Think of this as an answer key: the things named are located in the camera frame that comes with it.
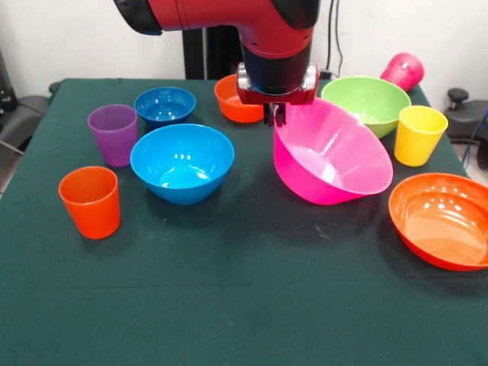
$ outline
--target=large pink bowl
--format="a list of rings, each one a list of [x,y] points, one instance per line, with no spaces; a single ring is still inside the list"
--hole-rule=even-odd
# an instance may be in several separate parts
[[[274,166],[295,194],[337,204],[385,191],[393,166],[380,140],[340,107],[316,98],[287,106],[287,124],[274,130]]]

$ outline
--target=overturned pink cup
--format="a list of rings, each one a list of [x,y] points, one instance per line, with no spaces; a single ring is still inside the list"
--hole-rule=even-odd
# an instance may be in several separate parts
[[[398,85],[405,92],[417,86],[424,77],[424,66],[414,55],[399,53],[391,59],[381,78]]]

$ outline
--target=orange bowl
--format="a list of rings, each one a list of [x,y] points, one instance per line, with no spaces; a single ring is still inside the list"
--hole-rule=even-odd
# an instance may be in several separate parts
[[[488,188],[458,175],[428,173],[402,181],[390,216],[420,258],[451,271],[488,268]]]
[[[243,104],[237,95],[236,74],[226,76],[215,85],[215,96],[224,116],[241,124],[250,124],[264,118],[262,105]]]

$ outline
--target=plastic bowl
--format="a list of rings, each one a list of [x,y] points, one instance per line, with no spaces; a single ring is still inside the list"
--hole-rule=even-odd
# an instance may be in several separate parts
[[[250,124],[264,118],[262,105],[243,104],[237,95],[236,74],[219,80],[213,92],[224,116],[241,124]]]
[[[378,137],[384,137],[398,125],[398,115],[412,104],[398,86],[369,76],[336,79],[322,90],[322,99],[352,113]]]
[[[146,187],[173,204],[196,204],[222,183],[234,148],[221,132],[199,124],[154,130],[135,145],[130,164]]]
[[[340,107],[316,98],[287,107],[274,130],[274,165],[295,194],[337,204],[386,190],[393,166],[380,140]]]
[[[415,175],[395,187],[389,210],[405,244],[426,262],[451,271],[488,268],[487,187],[458,175]]]
[[[193,113],[197,100],[181,88],[155,88],[142,93],[134,103],[137,114],[150,127],[183,124]]]

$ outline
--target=table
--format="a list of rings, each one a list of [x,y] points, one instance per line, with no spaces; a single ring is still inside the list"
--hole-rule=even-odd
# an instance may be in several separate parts
[[[130,167],[120,229],[90,241],[57,195],[61,178],[103,165],[86,126],[96,107],[160,85],[197,97],[191,122],[223,131],[236,161],[205,202],[178,207]],[[488,360],[488,280],[422,262],[387,214],[390,190],[332,207],[280,181],[272,129],[220,115],[214,82],[62,83],[0,201],[2,365],[434,365]],[[420,89],[414,104],[426,104]],[[140,133],[145,127],[140,122]],[[384,139],[391,152],[394,133]],[[392,156],[395,178],[465,174],[444,137],[429,163]]]

